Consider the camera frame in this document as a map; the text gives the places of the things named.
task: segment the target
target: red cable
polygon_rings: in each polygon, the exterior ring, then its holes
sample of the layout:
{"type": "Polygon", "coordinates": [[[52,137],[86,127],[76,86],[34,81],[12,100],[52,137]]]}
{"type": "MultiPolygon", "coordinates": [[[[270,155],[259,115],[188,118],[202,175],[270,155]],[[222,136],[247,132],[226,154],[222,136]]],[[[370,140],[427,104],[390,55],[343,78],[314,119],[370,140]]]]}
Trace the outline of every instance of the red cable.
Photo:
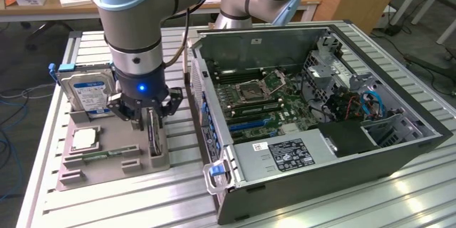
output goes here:
{"type": "Polygon", "coordinates": [[[352,96],[348,102],[348,107],[347,107],[347,115],[346,115],[346,120],[348,119],[348,113],[350,113],[350,107],[351,107],[351,101],[354,101],[354,99],[356,98],[356,96],[352,96]]]}

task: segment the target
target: slotted table surface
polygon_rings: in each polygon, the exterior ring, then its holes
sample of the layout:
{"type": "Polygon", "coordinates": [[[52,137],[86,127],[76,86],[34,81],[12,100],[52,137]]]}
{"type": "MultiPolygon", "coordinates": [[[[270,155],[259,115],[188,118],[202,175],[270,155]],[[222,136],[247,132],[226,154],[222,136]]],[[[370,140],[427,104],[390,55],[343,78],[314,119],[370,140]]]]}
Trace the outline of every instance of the slotted table surface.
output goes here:
{"type": "MultiPolygon", "coordinates": [[[[354,25],[339,21],[334,24],[448,129],[456,131],[456,110],[451,105],[354,25]]],[[[182,44],[182,35],[183,28],[163,30],[166,61],[182,44]]],[[[355,71],[367,69],[355,56],[346,54],[343,58],[355,71]]],[[[84,32],[82,37],[68,40],[64,63],[110,59],[103,32],[84,32]]],[[[184,87],[182,59],[167,69],[167,84],[184,87]]],[[[166,120],[172,165],[168,171],[58,192],[56,170],[70,108],[56,87],[18,227],[220,227],[212,197],[206,191],[187,96],[176,115],[166,120]]],[[[450,227],[456,225],[455,170],[452,137],[392,176],[224,227],[450,227]]]]}

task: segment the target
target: power supply label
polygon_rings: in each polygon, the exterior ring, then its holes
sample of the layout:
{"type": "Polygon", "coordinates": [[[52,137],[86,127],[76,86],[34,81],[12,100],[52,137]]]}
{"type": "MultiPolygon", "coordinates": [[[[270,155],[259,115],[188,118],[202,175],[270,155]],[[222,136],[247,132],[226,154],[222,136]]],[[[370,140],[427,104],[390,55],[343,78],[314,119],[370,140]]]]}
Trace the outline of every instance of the power supply label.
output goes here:
{"type": "Polygon", "coordinates": [[[74,87],[87,112],[94,114],[110,112],[110,109],[107,109],[108,95],[104,93],[107,85],[103,81],[78,83],[74,87]]]}
{"type": "Polygon", "coordinates": [[[302,139],[270,144],[270,151],[282,172],[315,164],[302,139]]]}

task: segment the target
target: blue led light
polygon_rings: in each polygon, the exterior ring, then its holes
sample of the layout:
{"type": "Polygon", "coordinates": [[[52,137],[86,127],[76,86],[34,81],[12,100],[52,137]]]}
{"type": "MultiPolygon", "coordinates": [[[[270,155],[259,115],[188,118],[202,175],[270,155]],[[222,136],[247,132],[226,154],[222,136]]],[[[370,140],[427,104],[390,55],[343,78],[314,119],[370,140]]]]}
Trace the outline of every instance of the blue led light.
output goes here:
{"type": "Polygon", "coordinates": [[[140,92],[144,92],[147,89],[148,89],[148,88],[147,88],[147,86],[146,86],[144,84],[139,84],[138,90],[139,90],[140,92]]]}

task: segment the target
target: motherboard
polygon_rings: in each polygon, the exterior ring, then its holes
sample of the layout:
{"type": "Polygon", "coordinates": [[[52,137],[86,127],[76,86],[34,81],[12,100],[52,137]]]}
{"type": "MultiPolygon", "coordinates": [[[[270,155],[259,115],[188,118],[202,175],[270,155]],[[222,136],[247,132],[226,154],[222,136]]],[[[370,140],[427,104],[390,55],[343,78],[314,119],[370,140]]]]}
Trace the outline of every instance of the motherboard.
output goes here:
{"type": "Polygon", "coordinates": [[[215,90],[235,144],[315,127],[296,82],[283,70],[218,74],[215,90]]]}

